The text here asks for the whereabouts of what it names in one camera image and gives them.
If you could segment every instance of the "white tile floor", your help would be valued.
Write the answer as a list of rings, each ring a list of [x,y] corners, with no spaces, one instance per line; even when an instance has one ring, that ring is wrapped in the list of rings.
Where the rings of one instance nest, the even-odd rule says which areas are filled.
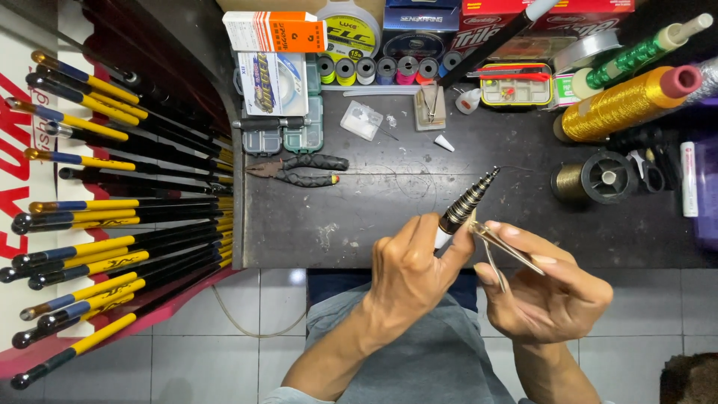
[[[615,289],[613,304],[591,334],[569,344],[606,400],[658,404],[658,376],[673,354],[718,352],[718,270],[601,270]],[[304,312],[303,270],[246,270],[218,285],[248,331],[285,329]],[[478,305],[496,374],[523,397],[510,342],[488,324]],[[211,290],[145,335],[78,358],[28,394],[0,385],[0,402],[257,403],[279,386],[304,348],[304,320],[287,335],[258,340],[225,317]]]

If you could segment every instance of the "white cone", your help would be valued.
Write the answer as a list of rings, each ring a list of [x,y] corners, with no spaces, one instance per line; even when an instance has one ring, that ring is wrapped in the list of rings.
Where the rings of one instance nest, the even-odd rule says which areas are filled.
[[[445,148],[446,150],[449,150],[450,152],[454,151],[454,147],[449,143],[448,140],[444,138],[443,134],[440,134],[437,136],[436,139],[434,139],[434,143],[438,144],[439,146]]]

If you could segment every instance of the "glue bottle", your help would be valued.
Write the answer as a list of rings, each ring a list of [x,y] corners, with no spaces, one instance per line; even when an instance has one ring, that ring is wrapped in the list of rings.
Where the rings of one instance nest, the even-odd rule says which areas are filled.
[[[459,98],[456,99],[456,107],[459,111],[468,115],[479,106],[479,101],[481,101],[481,88],[475,88],[462,93]]]

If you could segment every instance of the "hand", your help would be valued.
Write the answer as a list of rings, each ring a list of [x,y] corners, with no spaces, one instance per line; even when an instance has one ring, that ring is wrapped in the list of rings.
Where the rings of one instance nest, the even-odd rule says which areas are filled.
[[[439,304],[474,253],[474,239],[462,226],[452,245],[436,258],[438,227],[436,213],[415,216],[396,236],[374,243],[372,283],[365,302],[386,326],[402,333]]]
[[[611,286],[579,268],[572,255],[546,239],[506,223],[487,221],[486,226],[512,247],[529,253],[546,273],[541,276],[524,267],[508,280],[506,293],[502,293],[491,266],[476,264],[491,325],[519,344],[550,344],[586,336],[611,303]]]

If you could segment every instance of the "electrical cord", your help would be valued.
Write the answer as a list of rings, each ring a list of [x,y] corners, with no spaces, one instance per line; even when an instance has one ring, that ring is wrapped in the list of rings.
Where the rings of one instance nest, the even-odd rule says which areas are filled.
[[[294,328],[294,326],[299,324],[299,322],[304,318],[304,316],[307,315],[307,312],[305,311],[304,313],[302,313],[301,316],[299,316],[299,318],[291,326],[281,330],[280,332],[276,332],[274,334],[255,334],[255,333],[245,330],[244,328],[242,328],[242,326],[240,326],[237,323],[237,321],[235,321],[234,317],[232,317],[232,315],[229,313],[229,310],[227,310],[227,307],[224,305],[224,302],[222,301],[222,298],[220,297],[220,293],[217,291],[217,288],[214,285],[212,285],[212,291],[215,293],[217,302],[220,304],[220,307],[222,308],[222,311],[224,311],[225,316],[227,316],[227,318],[235,326],[235,328],[237,328],[239,331],[242,331],[244,334],[252,336],[254,338],[262,339],[262,338],[272,338],[273,336],[285,335],[286,333],[289,332],[289,330]]]

